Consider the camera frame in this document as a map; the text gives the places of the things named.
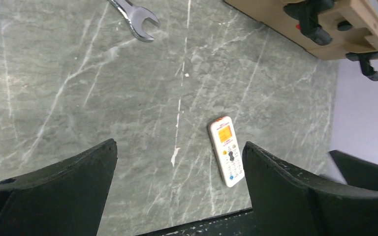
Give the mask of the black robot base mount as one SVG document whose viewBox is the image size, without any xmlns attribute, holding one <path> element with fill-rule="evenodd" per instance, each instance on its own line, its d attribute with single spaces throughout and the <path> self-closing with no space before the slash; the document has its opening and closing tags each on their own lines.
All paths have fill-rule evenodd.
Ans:
<svg viewBox="0 0 378 236">
<path fill-rule="evenodd" d="M 252 208 L 144 233 L 145 236 L 258 236 Z"/>
</svg>

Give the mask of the beige remote control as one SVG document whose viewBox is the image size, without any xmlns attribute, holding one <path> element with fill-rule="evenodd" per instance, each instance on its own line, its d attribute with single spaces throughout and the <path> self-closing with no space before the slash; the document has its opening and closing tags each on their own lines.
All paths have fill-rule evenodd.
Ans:
<svg viewBox="0 0 378 236">
<path fill-rule="evenodd" d="M 244 178 L 245 174 L 231 117 L 223 116 L 210 122 L 208 132 L 221 177 L 227 187 L 233 187 Z"/>
</svg>

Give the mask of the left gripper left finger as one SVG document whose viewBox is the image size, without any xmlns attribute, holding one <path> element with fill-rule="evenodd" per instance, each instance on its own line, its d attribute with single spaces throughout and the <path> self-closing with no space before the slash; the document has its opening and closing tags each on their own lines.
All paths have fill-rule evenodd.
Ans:
<svg viewBox="0 0 378 236">
<path fill-rule="evenodd" d="M 0 181 L 0 236 L 95 236 L 117 164 L 108 139 L 76 156 Z"/>
</svg>

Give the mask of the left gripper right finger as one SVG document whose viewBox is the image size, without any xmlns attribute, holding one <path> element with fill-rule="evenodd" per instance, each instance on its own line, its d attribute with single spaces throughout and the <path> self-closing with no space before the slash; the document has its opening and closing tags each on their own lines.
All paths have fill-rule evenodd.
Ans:
<svg viewBox="0 0 378 236">
<path fill-rule="evenodd" d="M 378 236 L 378 191 L 316 175 L 252 142 L 242 160 L 261 236 Z"/>
</svg>

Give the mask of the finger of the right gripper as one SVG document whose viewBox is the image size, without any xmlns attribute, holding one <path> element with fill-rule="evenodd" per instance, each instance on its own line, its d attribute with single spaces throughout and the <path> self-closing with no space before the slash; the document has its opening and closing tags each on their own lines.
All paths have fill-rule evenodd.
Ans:
<svg viewBox="0 0 378 236">
<path fill-rule="evenodd" d="M 378 191 L 378 165 L 339 150 L 329 152 L 348 185 Z"/>
</svg>

